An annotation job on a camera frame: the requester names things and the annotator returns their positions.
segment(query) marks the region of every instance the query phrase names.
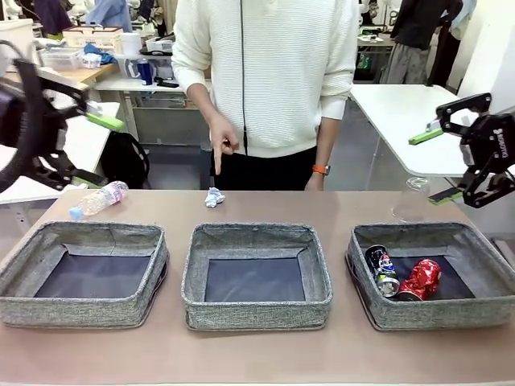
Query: paper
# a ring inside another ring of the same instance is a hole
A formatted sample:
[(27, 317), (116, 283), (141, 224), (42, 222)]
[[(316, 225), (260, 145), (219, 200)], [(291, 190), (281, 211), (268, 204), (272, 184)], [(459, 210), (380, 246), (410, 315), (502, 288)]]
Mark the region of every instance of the paper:
[(223, 203), (225, 200), (225, 196), (221, 194), (221, 192), (215, 187), (210, 187), (208, 190), (208, 196), (204, 201), (206, 203), (206, 207), (215, 207), (219, 203)]

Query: clear plastic cup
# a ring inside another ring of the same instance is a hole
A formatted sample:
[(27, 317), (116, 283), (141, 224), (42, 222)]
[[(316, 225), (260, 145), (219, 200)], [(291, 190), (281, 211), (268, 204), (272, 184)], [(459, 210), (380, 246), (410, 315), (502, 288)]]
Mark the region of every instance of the clear plastic cup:
[(406, 181), (406, 187), (402, 191), (401, 199), (392, 209), (393, 217), (409, 223), (424, 220), (424, 209), (429, 197), (429, 179), (411, 177)]

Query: white wall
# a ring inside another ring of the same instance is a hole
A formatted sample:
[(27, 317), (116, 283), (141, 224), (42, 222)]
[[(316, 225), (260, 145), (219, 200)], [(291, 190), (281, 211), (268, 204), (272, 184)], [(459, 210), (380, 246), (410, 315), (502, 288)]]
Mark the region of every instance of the white wall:
[(452, 88), (457, 89), (464, 78), (472, 53), (476, 48), (481, 28), (485, 24), (490, 12), (509, 14), (512, 18), (515, 13), (515, 0), (477, 0), (477, 8), (463, 37), (451, 76), (449, 77), (449, 85)]
[(488, 11), (476, 41), (459, 97), (482, 92), (493, 95), (491, 113), (515, 106), (515, 20), (509, 8), (514, 0), (496, 0), (500, 8)]

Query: backpack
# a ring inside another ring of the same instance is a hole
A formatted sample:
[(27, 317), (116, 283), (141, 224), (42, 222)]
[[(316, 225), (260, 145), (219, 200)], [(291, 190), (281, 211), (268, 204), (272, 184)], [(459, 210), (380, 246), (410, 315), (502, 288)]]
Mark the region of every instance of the backpack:
[(145, 150), (129, 133), (109, 134), (100, 163), (110, 183), (123, 181), (129, 189), (142, 189), (150, 171)]

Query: orange watch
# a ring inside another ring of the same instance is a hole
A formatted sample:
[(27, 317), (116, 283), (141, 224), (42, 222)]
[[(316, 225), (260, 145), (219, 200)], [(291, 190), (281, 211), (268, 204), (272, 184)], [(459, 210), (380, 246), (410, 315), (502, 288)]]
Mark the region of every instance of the orange watch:
[(320, 173), (322, 175), (329, 175), (329, 172), (331, 171), (330, 166), (320, 166), (320, 165), (314, 165), (313, 171), (315, 173)]

